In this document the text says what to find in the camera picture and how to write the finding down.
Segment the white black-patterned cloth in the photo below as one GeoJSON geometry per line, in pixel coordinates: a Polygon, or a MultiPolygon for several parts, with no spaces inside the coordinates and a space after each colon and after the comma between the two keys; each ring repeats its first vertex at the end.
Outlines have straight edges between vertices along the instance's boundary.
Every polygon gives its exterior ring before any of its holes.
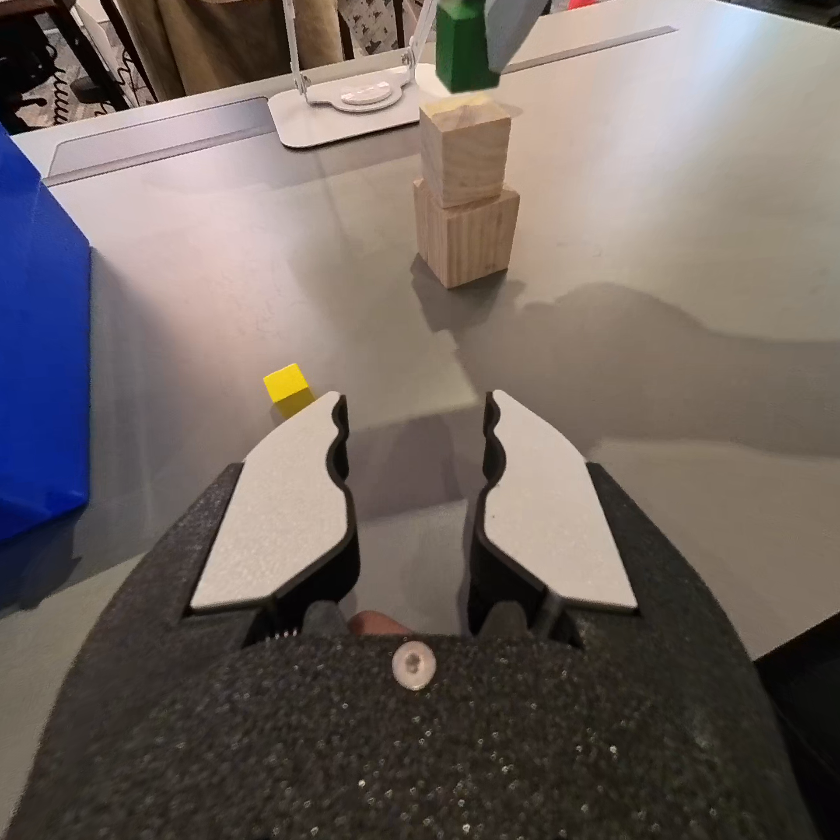
{"type": "Polygon", "coordinates": [[[355,51],[372,56],[398,49],[393,1],[338,1],[355,51]]]}

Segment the large plain wooden cube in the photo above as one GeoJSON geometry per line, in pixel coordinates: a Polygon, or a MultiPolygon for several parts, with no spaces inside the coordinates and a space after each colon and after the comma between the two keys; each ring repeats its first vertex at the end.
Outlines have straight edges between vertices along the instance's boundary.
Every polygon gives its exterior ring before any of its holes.
{"type": "Polygon", "coordinates": [[[441,207],[423,178],[413,183],[417,253],[447,289],[464,286],[510,264],[520,194],[441,207]]]}

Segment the white document stand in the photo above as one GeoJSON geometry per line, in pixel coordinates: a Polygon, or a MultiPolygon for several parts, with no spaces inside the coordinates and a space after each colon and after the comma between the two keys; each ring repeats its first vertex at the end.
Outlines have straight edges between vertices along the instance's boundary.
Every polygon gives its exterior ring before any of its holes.
{"type": "Polygon", "coordinates": [[[268,100],[268,109],[285,147],[304,151],[418,122],[421,90],[417,69],[438,1],[423,3],[414,34],[402,50],[400,66],[320,83],[312,83],[301,72],[295,8],[292,1],[285,1],[283,7],[297,93],[276,94],[268,100]]]}

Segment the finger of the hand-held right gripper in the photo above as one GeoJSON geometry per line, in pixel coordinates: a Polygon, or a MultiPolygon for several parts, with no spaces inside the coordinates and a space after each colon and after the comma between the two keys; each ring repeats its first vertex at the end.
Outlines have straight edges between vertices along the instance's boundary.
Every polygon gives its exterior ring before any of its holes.
{"type": "Polygon", "coordinates": [[[502,72],[551,1],[486,1],[484,19],[488,67],[502,72]]]}

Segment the instruction sign on stand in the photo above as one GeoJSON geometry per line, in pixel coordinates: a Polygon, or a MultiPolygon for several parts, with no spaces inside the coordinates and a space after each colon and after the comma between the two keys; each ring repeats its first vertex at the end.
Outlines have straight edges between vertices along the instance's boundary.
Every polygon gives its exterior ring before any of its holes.
{"type": "Polygon", "coordinates": [[[158,101],[291,72],[281,1],[119,1],[158,101]]]}

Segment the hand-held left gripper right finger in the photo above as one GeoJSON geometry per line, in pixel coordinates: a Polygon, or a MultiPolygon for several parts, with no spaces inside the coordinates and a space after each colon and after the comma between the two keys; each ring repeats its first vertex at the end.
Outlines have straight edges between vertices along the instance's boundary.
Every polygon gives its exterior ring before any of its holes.
{"type": "Polygon", "coordinates": [[[569,611],[638,617],[638,602],[585,457],[538,414],[489,391],[483,485],[469,534],[468,626],[513,602],[532,632],[569,611]]]}

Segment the green wooden cube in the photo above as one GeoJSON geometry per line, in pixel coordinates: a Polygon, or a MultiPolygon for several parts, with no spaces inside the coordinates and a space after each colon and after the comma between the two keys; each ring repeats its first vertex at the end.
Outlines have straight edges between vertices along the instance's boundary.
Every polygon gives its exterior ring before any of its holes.
{"type": "Polygon", "coordinates": [[[437,78],[452,94],[498,87],[489,68],[483,1],[441,1],[436,12],[437,78]]]}

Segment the blue plastic bin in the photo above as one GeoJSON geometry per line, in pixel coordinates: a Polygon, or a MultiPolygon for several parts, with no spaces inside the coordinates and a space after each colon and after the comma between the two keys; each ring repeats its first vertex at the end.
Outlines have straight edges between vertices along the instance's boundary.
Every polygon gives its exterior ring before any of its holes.
{"type": "Polygon", "coordinates": [[[88,504],[91,247],[1,131],[1,540],[88,504]]]}

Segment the medium plain wooden cube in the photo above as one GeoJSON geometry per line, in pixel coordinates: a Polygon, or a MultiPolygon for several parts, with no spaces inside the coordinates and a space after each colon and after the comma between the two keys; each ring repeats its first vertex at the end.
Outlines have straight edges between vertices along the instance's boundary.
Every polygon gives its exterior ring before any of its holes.
{"type": "Polygon", "coordinates": [[[437,204],[449,209],[495,198],[504,186],[511,116],[475,93],[419,107],[422,173],[437,204]]]}

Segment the brown side desk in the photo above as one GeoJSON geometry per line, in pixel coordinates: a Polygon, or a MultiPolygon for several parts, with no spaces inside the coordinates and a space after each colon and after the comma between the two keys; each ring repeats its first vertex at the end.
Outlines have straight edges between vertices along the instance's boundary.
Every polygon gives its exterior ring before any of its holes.
{"type": "Polygon", "coordinates": [[[70,120],[70,102],[95,115],[156,102],[151,81],[116,2],[1,2],[1,119],[10,135],[38,126],[20,111],[52,108],[70,120]]]}

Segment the small yellow wooden cube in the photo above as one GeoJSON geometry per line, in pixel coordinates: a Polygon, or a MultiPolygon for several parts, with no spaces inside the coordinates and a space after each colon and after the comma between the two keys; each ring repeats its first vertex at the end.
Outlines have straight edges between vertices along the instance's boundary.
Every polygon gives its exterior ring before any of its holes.
{"type": "Polygon", "coordinates": [[[268,396],[280,416],[290,419],[316,398],[299,364],[291,363],[264,376],[268,396]]]}

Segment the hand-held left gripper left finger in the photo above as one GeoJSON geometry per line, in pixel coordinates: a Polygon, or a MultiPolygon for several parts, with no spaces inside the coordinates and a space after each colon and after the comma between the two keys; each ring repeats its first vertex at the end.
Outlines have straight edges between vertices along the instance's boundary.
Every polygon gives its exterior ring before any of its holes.
{"type": "Polygon", "coordinates": [[[189,610],[256,609],[278,632],[302,625],[315,602],[354,588],[361,556],[347,485],[345,395],[328,392],[246,456],[198,576],[189,610]]]}

